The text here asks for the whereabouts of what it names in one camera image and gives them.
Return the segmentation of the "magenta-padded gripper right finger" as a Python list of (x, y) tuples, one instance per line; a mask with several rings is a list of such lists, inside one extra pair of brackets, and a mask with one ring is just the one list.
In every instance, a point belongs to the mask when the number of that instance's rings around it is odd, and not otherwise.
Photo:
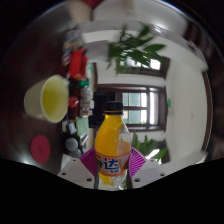
[(166, 175), (155, 159), (147, 159), (138, 150), (132, 148), (128, 164), (128, 188), (146, 186)]

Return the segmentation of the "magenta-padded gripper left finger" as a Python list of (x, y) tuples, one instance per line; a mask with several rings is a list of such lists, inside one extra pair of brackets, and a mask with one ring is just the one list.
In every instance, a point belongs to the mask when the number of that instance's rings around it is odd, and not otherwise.
[(80, 158), (71, 158), (58, 176), (80, 187), (97, 189), (99, 178), (95, 150), (88, 150)]

